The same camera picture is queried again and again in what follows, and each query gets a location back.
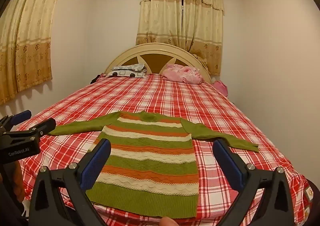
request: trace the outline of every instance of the plaid bed cover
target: plaid bed cover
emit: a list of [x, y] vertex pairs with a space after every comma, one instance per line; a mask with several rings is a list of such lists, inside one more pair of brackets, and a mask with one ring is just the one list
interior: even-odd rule
[[[245, 163], [253, 163], [259, 169], [274, 170], [282, 166], [291, 189], [295, 222], [305, 220], [310, 211], [310, 187], [306, 178], [298, 174], [288, 159], [268, 140], [253, 123], [220, 94], [212, 85], [184, 84], [165, 81], [161, 75], [147, 78], [100, 77], [94, 84], [71, 94], [22, 124], [18, 130], [52, 117], [58, 125], [72, 121], [84, 121], [115, 111], [157, 112], [168, 116], [183, 117], [194, 123], [223, 133], [232, 134], [259, 144], [260, 152], [232, 149]], [[87, 152], [99, 132], [67, 136], [45, 136], [41, 139], [41, 153], [21, 161], [27, 198], [31, 198], [36, 175], [41, 166], [50, 169], [65, 168], [78, 162]], [[183, 225], [216, 225], [237, 196], [212, 154], [212, 143], [194, 141], [199, 169], [199, 200], [196, 218], [177, 220]], [[250, 223], [262, 196], [257, 192], [243, 225]], [[72, 206], [68, 198], [65, 202]], [[131, 214], [113, 208], [95, 206], [108, 225], [149, 225], [159, 218]]]

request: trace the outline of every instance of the bed headboard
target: bed headboard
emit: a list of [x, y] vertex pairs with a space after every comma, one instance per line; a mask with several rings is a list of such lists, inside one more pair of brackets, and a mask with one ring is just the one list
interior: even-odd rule
[[203, 79], [211, 83], [211, 78], [202, 64], [192, 54], [187, 51], [164, 43], [145, 43], [137, 45], [122, 54], [120, 54], [108, 66], [105, 73], [111, 72], [113, 66], [131, 65], [144, 63], [147, 68], [147, 74], [162, 74], [167, 63], [175, 63], [184, 66], [198, 68]]

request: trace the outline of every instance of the white wall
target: white wall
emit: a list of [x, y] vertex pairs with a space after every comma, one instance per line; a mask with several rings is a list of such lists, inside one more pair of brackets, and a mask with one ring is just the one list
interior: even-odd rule
[[51, 31], [51, 81], [0, 106], [0, 117], [30, 109], [35, 115], [90, 83], [84, 73], [91, 0], [57, 0]]
[[313, 0], [244, 0], [237, 106], [320, 187], [320, 11]]
[[[242, 50], [242, 0], [223, 0], [225, 5], [221, 80], [228, 85], [230, 99], [236, 96], [237, 62]], [[123, 51], [135, 46], [140, 0], [93, 0], [89, 32], [89, 77], [105, 71]]]

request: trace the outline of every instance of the patterned pillow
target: patterned pillow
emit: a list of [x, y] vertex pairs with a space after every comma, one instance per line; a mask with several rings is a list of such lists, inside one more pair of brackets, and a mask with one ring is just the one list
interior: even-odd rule
[[179, 64], [167, 64], [162, 76], [164, 80], [186, 84], [200, 84], [204, 81], [199, 69]]
[[121, 66], [114, 66], [112, 68], [113, 71], [117, 70], [130, 70], [135, 72], [141, 72], [141, 71], [147, 71], [147, 69], [144, 67], [144, 64], [132, 64], [132, 65], [121, 65]]
[[108, 73], [108, 76], [127, 76], [131, 78], [145, 78], [144, 72], [135, 72], [131, 70], [113, 70]]

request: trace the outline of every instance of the beige curtain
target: beige curtain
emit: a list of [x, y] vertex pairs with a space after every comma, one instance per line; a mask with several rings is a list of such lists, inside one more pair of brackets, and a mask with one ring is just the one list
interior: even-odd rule
[[184, 0], [182, 49], [205, 62], [211, 75], [221, 70], [222, 19], [222, 0]]
[[181, 47], [181, 0], [141, 0], [136, 44], [167, 43]]
[[57, 0], [11, 0], [0, 18], [0, 104], [52, 79], [51, 22]]

